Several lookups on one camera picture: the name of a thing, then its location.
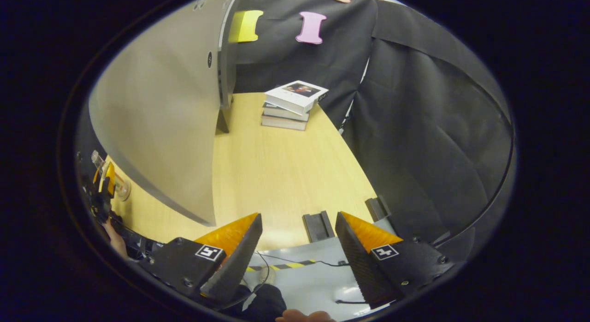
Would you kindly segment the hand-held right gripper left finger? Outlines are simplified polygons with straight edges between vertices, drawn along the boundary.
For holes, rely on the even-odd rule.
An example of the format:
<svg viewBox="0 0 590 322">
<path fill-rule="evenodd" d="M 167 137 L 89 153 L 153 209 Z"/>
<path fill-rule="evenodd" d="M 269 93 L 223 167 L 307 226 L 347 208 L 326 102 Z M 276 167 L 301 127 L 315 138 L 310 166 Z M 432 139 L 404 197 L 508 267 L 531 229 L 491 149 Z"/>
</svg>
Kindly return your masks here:
<svg viewBox="0 0 590 322">
<path fill-rule="evenodd" d="M 236 303 L 235 294 L 263 232 L 253 213 L 191 241 L 175 238 L 139 262 L 165 286 L 211 309 Z"/>
</svg>

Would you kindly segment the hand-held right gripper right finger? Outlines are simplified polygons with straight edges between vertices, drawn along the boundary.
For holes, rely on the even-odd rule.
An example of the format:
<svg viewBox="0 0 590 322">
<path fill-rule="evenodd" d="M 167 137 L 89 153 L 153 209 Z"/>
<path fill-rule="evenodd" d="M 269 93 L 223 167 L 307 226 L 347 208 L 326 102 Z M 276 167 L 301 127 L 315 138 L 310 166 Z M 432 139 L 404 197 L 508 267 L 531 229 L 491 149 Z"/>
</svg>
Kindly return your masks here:
<svg viewBox="0 0 590 322">
<path fill-rule="evenodd" d="M 343 211 L 337 214 L 335 230 L 371 309 L 433 287 L 454 267 L 448 256 L 431 245 L 402 239 Z"/>
</svg>

